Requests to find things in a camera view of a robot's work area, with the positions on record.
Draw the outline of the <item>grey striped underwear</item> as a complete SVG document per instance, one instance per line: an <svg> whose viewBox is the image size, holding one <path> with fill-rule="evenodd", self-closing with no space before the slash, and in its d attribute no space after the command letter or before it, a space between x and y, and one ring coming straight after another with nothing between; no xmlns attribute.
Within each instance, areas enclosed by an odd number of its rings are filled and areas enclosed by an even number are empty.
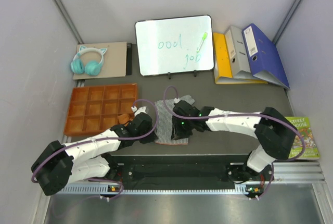
<svg viewBox="0 0 333 224"><path fill-rule="evenodd" d="M158 138L155 143L162 145L187 145L188 138L172 140L172 115L165 108L163 100L156 101L155 106L159 115L158 125L155 130Z"/></svg>

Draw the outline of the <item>orange underwear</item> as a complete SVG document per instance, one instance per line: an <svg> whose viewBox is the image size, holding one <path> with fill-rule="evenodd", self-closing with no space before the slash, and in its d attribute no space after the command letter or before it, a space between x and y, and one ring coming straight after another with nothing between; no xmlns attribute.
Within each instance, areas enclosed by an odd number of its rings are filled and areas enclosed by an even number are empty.
<svg viewBox="0 0 333 224"><path fill-rule="evenodd" d="M134 119L134 117L130 114L118 115L119 124L124 125L124 126L127 126L133 119Z"/></svg>

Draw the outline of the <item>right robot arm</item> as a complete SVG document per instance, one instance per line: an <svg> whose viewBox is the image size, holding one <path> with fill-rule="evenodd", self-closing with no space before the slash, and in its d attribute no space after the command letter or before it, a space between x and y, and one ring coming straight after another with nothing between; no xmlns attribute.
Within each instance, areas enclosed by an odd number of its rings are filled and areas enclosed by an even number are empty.
<svg viewBox="0 0 333 224"><path fill-rule="evenodd" d="M252 151L243 166L243 174L255 180L264 168L276 160L289 160L297 135L296 127L275 108L267 107L259 113L236 113L215 107L197 109L176 98L172 109L172 137L188 138L198 132L226 131L253 137L259 146Z"/></svg>

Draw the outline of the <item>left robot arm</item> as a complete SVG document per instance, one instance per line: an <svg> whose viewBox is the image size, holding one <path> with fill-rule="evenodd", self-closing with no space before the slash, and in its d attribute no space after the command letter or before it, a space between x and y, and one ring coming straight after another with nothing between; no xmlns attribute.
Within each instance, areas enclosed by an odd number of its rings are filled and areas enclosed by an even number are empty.
<svg viewBox="0 0 333 224"><path fill-rule="evenodd" d="M127 124L114 125L90 138L69 144L53 141L33 163L31 180L39 184L46 196L83 180L121 184L120 168L111 153L136 141L154 141L156 126L157 122L141 111Z"/></svg>

